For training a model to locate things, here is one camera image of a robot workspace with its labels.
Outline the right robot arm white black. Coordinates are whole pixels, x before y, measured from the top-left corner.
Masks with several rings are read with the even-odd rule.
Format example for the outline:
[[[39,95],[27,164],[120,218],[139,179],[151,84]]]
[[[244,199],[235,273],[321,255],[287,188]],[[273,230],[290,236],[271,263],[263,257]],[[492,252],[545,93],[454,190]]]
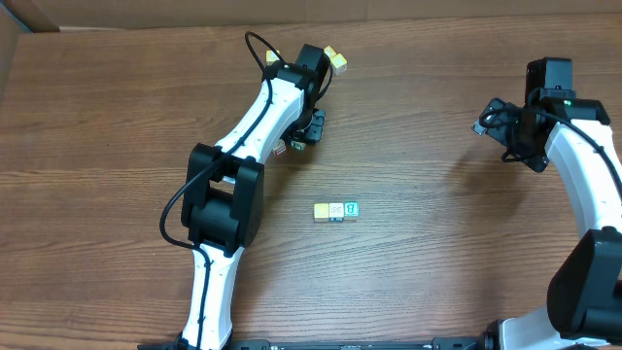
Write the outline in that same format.
[[[546,303],[497,320],[476,349],[597,349],[621,342],[621,162],[602,102],[580,99],[572,62],[544,57],[526,71],[523,106],[492,99],[473,131],[505,147],[504,162],[554,164],[579,241],[549,283]]]

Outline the white wooden block green side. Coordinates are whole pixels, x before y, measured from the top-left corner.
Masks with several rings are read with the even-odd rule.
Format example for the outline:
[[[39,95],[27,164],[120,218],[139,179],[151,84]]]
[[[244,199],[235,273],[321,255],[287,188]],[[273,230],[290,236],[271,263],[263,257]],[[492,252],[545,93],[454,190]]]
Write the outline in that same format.
[[[298,150],[298,151],[301,151],[301,152],[302,152],[302,151],[306,148],[306,144],[305,144],[305,143],[298,142],[298,141],[292,141],[292,142],[291,142],[291,146],[292,146],[294,149],[296,149],[296,150]]]

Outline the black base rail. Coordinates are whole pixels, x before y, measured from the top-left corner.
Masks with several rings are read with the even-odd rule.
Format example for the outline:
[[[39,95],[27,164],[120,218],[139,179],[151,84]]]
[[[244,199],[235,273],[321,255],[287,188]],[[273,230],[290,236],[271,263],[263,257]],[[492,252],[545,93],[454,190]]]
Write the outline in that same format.
[[[270,342],[265,339],[229,340],[224,350],[477,350],[478,337],[435,337],[415,342]]]

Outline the yellow wooden block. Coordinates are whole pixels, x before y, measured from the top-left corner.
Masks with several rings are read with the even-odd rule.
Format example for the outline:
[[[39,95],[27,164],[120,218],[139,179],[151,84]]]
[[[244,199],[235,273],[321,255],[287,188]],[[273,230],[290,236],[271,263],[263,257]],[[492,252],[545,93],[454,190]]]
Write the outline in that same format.
[[[279,51],[275,52],[275,51],[272,51],[272,50],[268,50],[266,52],[266,54],[265,54],[265,63],[266,63],[266,65],[269,66],[269,65],[279,61],[280,60],[279,56],[280,56],[280,52]]]
[[[315,222],[328,222],[330,218],[328,203],[315,203],[313,217]]]
[[[348,61],[345,56],[338,53],[330,58],[331,68],[334,75],[343,74],[348,68]]]
[[[324,48],[324,53],[329,59],[333,59],[335,56],[337,56],[336,51],[331,46],[326,46]]]

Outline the tan wooden block blue side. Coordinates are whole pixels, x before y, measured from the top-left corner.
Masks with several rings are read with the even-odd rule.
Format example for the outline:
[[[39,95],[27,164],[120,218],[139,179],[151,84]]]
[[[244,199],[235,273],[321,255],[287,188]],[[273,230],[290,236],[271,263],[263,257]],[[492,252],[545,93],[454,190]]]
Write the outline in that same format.
[[[343,203],[330,203],[328,205],[328,219],[331,222],[342,222],[345,218]]]

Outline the green wooden block letter B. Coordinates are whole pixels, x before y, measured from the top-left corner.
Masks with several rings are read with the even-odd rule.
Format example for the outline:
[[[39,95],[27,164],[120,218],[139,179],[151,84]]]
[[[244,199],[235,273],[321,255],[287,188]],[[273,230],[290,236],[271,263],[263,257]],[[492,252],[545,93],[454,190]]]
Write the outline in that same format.
[[[356,221],[360,217],[360,205],[357,201],[344,202],[344,219]]]

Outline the white wooden block red drawing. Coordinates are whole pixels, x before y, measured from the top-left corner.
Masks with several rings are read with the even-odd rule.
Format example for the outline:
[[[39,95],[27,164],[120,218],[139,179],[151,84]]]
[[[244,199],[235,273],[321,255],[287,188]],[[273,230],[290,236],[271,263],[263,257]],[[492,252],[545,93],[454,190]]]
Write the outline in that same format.
[[[276,143],[276,145],[273,147],[272,149],[272,153],[275,156],[281,155],[282,153],[284,153],[287,150],[287,145],[285,143],[285,141],[283,139],[279,139]]]

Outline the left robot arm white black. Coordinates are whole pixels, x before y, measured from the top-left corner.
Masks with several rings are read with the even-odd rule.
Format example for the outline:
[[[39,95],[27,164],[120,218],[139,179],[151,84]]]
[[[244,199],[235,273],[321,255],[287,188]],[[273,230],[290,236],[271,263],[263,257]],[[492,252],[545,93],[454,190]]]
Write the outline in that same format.
[[[315,104],[331,75],[328,55],[311,45],[293,63],[268,64],[238,125],[216,145],[191,151],[181,222],[189,231],[194,279],[178,348],[227,347],[237,266],[262,219],[264,165],[279,144],[301,150],[321,140],[325,113]]]

